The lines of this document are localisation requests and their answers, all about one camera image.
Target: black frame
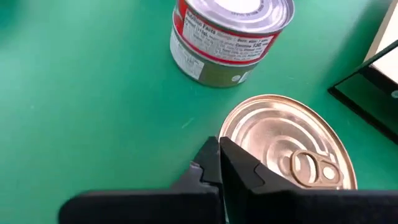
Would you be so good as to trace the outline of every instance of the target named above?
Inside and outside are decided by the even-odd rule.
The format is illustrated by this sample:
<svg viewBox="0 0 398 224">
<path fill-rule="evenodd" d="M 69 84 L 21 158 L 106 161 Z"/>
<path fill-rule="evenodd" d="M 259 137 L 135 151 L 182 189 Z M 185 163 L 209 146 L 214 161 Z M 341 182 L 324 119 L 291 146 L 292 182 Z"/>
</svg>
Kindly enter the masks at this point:
<svg viewBox="0 0 398 224">
<path fill-rule="evenodd" d="M 362 75 L 364 78 L 369 80 L 373 85 L 377 86 L 379 89 L 384 91 L 386 94 L 390 95 L 394 90 L 398 90 L 398 84 L 392 81 L 390 78 L 386 77 L 384 74 L 375 69 L 372 64 L 388 54 L 391 50 L 398 47 L 398 40 L 394 41 L 388 47 L 378 52 L 375 56 L 371 57 L 369 60 L 365 61 L 362 65 L 354 70 L 354 72 L 348 77 L 344 78 L 338 83 L 335 83 L 332 87 L 328 89 L 328 92 L 333 95 L 337 100 L 346 105 L 349 109 L 354 111 L 357 115 L 362 117 L 370 125 L 374 126 L 377 130 L 383 133 L 387 138 L 389 138 L 394 143 L 398 144 L 398 133 L 394 132 L 391 128 L 386 126 L 383 122 L 379 121 L 371 113 L 367 112 L 352 99 L 346 96 L 343 92 L 337 89 L 337 86 L 347 81 L 355 75 Z"/>
</svg>

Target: food can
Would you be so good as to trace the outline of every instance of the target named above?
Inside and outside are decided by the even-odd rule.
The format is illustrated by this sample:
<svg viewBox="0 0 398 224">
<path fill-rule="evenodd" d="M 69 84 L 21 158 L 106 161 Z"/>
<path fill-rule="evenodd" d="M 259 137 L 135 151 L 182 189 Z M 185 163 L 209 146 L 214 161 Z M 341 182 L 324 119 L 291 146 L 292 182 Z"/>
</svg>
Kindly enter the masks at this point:
<svg viewBox="0 0 398 224">
<path fill-rule="evenodd" d="M 197 54 L 178 34 L 175 23 L 170 38 L 170 51 L 177 65 L 189 77 L 204 85 L 229 87 L 244 82 L 257 63 L 228 65 Z"/>
<path fill-rule="evenodd" d="M 216 62 L 260 61 L 292 20 L 293 0 L 178 0 L 180 37 Z"/>
<path fill-rule="evenodd" d="M 358 188 L 353 165 L 334 130 L 309 107 L 286 96 L 259 95 L 243 101 L 225 119 L 223 136 L 302 188 Z"/>
</svg>

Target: red and white label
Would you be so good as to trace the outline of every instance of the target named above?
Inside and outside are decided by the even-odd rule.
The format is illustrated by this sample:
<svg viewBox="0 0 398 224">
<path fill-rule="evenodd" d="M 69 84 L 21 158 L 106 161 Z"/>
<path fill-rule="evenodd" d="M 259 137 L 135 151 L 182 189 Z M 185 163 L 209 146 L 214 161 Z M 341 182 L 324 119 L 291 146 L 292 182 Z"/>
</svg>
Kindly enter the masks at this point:
<svg viewBox="0 0 398 224">
<path fill-rule="evenodd" d="M 184 0 L 179 2 L 178 9 L 175 11 L 174 23 L 182 39 L 197 53 L 217 62 L 257 62 L 265 56 L 279 35 L 244 35 L 221 30 L 188 9 Z"/>
</svg>

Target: metal can lid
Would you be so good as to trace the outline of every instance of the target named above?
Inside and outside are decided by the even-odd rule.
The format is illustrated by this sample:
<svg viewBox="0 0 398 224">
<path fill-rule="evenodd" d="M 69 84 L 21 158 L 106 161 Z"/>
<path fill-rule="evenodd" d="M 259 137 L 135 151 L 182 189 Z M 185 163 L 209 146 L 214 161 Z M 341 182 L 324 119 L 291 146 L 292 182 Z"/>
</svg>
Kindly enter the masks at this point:
<svg viewBox="0 0 398 224">
<path fill-rule="evenodd" d="M 223 136 L 300 187 L 358 188 L 353 165 L 334 130 L 291 98 L 259 95 L 245 100 L 225 119 Z"/>
<path fill-rule="evenodd" d="M 293 0 L 186 0 L 215 24 L 244 33 L 265 34 L 283 29 L 294 15 Z"/>
</svg>

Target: can label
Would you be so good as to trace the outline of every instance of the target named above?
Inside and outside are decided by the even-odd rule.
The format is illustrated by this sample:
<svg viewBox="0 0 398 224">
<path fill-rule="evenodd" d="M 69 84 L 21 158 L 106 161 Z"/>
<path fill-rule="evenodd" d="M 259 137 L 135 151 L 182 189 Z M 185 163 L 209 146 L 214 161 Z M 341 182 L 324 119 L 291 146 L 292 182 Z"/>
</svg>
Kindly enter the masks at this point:
<svg viewBox="0 0 398 224">
<path fill-rule="evenodd" d="M 180 0 L 174 12 L 177 32 L 199 54 L 216 62 L 248 64 L 259 61 L 274 43 L 278 33 L 271 35 L 239 34 L 221 30 L 189 9 Z"/>
<path fill-rule="evenodd" d="M 185 50 L 184 46 L 178 41 L 173 30 L 170 38 L 170 50 L 177 65 L 179 65 L 186 74 L 198 80 L 205 64 Z"/>
</svg>

